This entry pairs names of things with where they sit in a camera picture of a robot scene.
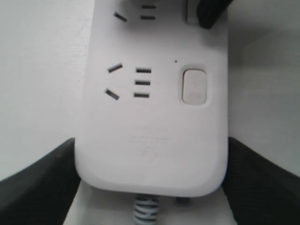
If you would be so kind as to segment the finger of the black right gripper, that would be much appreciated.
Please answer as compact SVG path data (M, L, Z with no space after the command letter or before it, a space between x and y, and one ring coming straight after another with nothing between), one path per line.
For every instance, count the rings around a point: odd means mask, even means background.
M201 0L196 14L200 27L211 29L233 0Z

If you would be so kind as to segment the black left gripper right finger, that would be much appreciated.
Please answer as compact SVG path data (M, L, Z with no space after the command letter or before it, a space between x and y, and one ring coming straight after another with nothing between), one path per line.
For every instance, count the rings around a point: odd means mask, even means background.
M235 138L222 189L239 225L298 225L300 178Z

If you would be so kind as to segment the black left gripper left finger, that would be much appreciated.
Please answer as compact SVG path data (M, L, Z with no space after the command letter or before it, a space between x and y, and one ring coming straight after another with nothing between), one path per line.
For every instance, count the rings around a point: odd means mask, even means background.
M70 138L0 182L2 225L62 225L79 188Z

